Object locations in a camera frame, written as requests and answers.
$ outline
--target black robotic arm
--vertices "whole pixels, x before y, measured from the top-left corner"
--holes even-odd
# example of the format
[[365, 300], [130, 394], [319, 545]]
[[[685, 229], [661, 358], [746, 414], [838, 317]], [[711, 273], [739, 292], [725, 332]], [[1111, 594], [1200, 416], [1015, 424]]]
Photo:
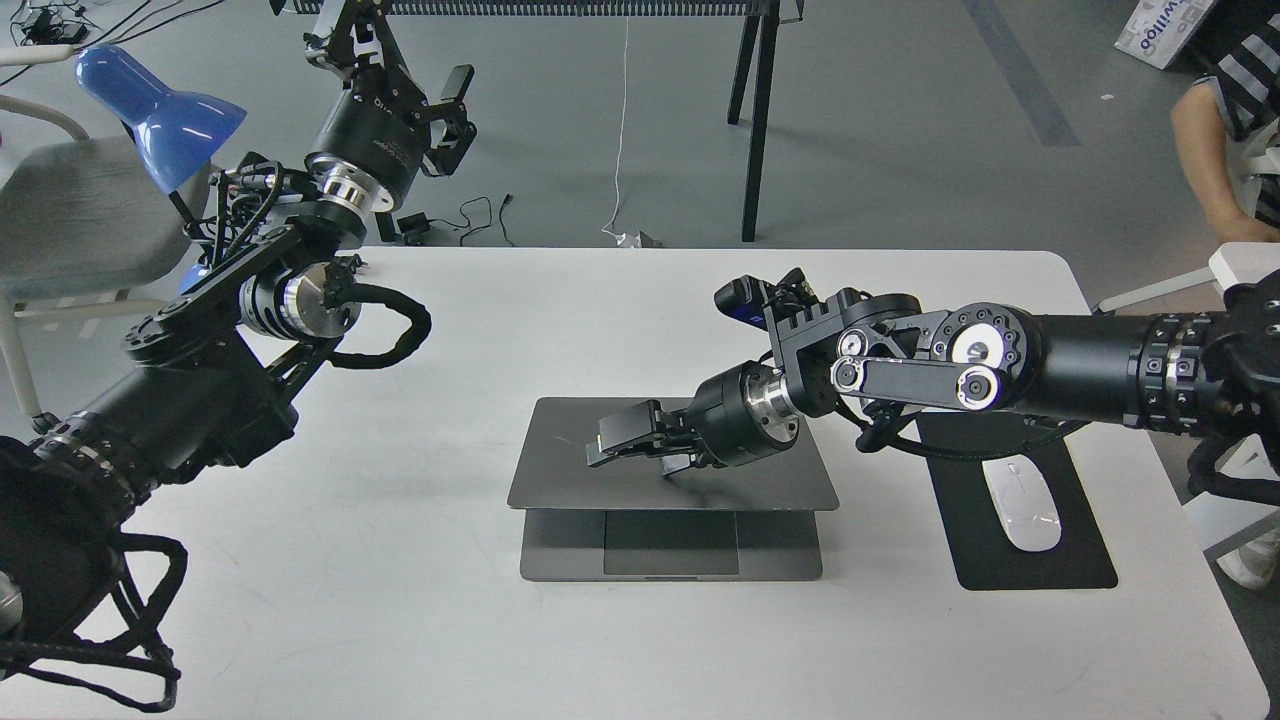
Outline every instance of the black robotic arm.
[[[979, 302], [924, 313], [909, 295], [844, 288], [819, 300], [796, 269], [777, 284], [739, 278], [716, 293], [726, 315], [767, 331], [773, 365], [745, 363], [704, 382], [689, 407], [646, 401], [600, 421], [588, 464], [663, 457], [671, 474], [732, 466], [795, 442], [799, 415], [838, 413], [861, 428], [858, 448], [886, 446], [952, 459], [899, 437], [922, 407], [1010, 411], [1059, 424], [1085, 421], [1192, 434], [1193, 492], [1280, 505], [1280, 483], [1229, 478], [1215, 462], [1258, 434], [1280, 461], [1280, 273], [1233, 287], [1225, 313], [1032, 315]], [[863, 402], [865, 419], [844, 402]]]
[[[317, 64], [338, 72], [344, 88], [306, 169], [250, 154], [212, 178], [218, 215], [201, 223], [211, 237], [198, 227], [191, 233], [205, 250], [200, 278], [125, 336], [136, 369], [65, 420], [49, 418], [47, 432], [29, 445], [0, 438], [0, 680], [24, 674], [141, 711], [173, 707], [180, 673], [157, 626], [182, 583], [186, 551], [169, 538], [124, 533], [122, 524], [161, 486], [191, 482], [211, 465], [244, 466], [292, 437], [292, 400], [325, 363], [384, 368], [430, 332], [422, 305], [360, 283], [358, 258], [338, 252], [360, 247], [366, 218], [398, 206], [433, 154], [452, 172], [475, 127], [461, 104], [466, 82], [454, 83], [442, 105], [421, 96], [375, 6], [326, 4], [333, 12], [321, 18], [340, 20], [326, 33], [337, 50]], [[376, 36], [380, 54], [342, 50], [344, 37], [355, 47], [362, 33]], [[470, 67], [460, 72], [470, 79]], [[462, 128], [465, 142], [431, 146], [429, 123], [442, 114]], [[381, 355], [338, 352], [367, 304], [404, 315], [410, 328]], [[242, 325], [293, 345], [264, 364]], [[147, 598], [129, 573], [134, 552], [169, 560]], [[127, 629], [102, 642], [78, 637], [77, 626], [108, 597]], [[164, 697], [140, 702], [35, 667], [40, 660], [151, 673], [163, 679]]]

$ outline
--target sneaker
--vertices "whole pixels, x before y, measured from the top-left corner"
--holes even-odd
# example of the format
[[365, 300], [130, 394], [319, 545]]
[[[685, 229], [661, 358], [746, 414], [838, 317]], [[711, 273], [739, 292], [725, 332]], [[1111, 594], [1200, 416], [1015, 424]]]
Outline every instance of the sneaker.
[[1240, 587], [1260, 591], [1271, 582], [1280, 559], [1280, 528], [1217, 559], [1217, 566]]

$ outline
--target human arm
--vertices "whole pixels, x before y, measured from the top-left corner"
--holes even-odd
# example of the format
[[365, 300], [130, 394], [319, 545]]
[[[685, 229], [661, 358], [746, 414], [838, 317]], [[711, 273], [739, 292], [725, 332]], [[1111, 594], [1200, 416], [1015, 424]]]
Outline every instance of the human arm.
[[1178, 160], [1219, 242], [1280, 242], [1280, 229], [1256, 220], [1235, 201], [1226, 169], [1226, 124], [1212, 85], [1197, 83], [1171, 113]]

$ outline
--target mouse pad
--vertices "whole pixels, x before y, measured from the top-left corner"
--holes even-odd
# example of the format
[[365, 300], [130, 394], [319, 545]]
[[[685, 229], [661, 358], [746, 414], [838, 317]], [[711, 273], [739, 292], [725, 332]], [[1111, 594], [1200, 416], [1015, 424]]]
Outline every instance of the mouse pad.
[[[1047, 432], [1007, 413], [922, 413], [915, 424], [928, 445], [974, 451], [1012, 447]], [[1115, 566], [1066, 443], [1057, 439], [1027, 456], [1044, 475], [1062, 524], [1062, 539], [1043, 552], [1025, 552], [1005, 537], [982, 462], [928, 461], [956, 579], [970, 591], [1116, 587]]]

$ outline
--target lamp shade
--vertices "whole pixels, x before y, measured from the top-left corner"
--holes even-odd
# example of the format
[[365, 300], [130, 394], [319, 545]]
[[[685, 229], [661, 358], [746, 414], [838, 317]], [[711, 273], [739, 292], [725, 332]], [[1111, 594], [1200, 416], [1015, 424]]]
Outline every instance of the lamp shade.
[[81, 53], [76, 79], [133, 129], [142, 164], [165, 193], [204, 168], [244, 119], [232, 102], [172, 90], [115, 45]]

